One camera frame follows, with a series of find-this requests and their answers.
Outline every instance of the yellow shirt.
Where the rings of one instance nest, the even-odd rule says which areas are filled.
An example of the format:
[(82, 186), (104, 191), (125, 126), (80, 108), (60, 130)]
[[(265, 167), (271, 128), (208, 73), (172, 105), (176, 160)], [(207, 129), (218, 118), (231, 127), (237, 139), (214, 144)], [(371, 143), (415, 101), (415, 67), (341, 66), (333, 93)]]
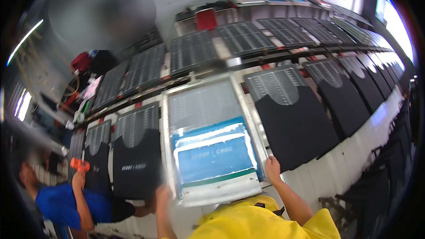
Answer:
[[(266, 208), (254, 206), (258, 202)], [(201, 217), (189, 239), (341, 238), (327, 209), (319, 210), (304, 226), (277, 216), (274, 210), (279, 210), (278, 204), (267, 196), (235, 201)]]

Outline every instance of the black strap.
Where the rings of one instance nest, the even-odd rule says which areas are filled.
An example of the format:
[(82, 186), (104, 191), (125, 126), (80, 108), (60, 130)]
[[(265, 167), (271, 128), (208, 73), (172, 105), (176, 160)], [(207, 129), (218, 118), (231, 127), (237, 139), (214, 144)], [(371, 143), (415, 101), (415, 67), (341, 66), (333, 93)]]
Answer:
[[(260, 208), (266, 208), (266, 205), (264, 203), (256, 203), (254, 206), (260, 207)], [(273, 211), (274, 214), (278, 216), (282, 216), (282, 214), (285, 212), (285, 206), (283, 206), (280, 210)]]

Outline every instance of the worker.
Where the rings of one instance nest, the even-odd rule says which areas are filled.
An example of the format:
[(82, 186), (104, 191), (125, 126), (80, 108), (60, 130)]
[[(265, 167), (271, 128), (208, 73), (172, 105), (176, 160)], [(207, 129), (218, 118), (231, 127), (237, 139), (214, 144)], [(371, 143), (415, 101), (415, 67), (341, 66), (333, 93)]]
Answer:
[(24, 187), (36, 206), (54, 224), (69, 226), (77, 231), (93, 230), (97, 223), (120, 222), (130, 216), (143, 217), (155, 213), (155, 200), (135, 207), (124, 199), (83, 189), (85, 172), (77, 172), (72, 185), (40, 188), (38, 179), (25, 157), (13, 154), (12, 170), (18, 183)]
[[(278, 191), (291, 220), (285, 220), (279, 213), (274, 213), (275, 210), (279, 212), (274, 199), (257, 195), (234, 201), (201, 217), (199, 227), (189, 239), (340, 238), (329, 210), (324, 208), (313, 214), (309, 205), (281, 180), (280, 164), (273, 156), (269, 156), (267, 160), (266, 173), (270, 183)], [(157, 189), (156, 202), (158, 238), (176, 239), (167, 211), (167, 186)]]

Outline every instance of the white print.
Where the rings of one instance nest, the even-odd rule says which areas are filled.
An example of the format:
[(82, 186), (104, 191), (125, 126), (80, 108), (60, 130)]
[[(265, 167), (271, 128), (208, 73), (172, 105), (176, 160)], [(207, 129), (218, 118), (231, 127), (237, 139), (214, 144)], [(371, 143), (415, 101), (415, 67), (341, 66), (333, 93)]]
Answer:
[(146, 168), (146, 163), (135, 164), (135, 165), (124, 165), (121, 168), (121, 171), (141, 170), (144, 168)]
[(206, 156), (209, 156), (209, 155), (210, 155), (209, 151), (204, 152), (204, 153), (198, 153), (198, 154), (195, 154), (194, 156), (192, 156), (192, 160), (198, 159), (198, 158), (203, 158), (203, 157), (206, 157)]
[(218, 150), (216, 150), (215, 152), (217, 153), (217, 154), (220, 154), (220, 153), (225, 153), (225, 152), (229, 152), (229, 151), (232, 151), (233, 149), (232, 149), (232, 147), (226, 147), (226, 148), (221, 148), (221, 149), (218, 149)]

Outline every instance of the hand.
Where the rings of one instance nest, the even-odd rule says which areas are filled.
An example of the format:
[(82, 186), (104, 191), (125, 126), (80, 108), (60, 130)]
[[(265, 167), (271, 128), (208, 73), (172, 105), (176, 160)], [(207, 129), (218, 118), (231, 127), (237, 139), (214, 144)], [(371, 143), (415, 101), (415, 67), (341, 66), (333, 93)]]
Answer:
[(85, 184), (85, 172), (77, 172), (72, 178), (72, 188), (82, 189)]
[(280, 163), (275, 156), (269, 156), (267, 159), (266, 173), (272, 185), (282, 182), (280, 178)]
[(167, 185), (162, 185), (156, 190), (156, 210), (167, 209), (170, 199), (170, 188)]

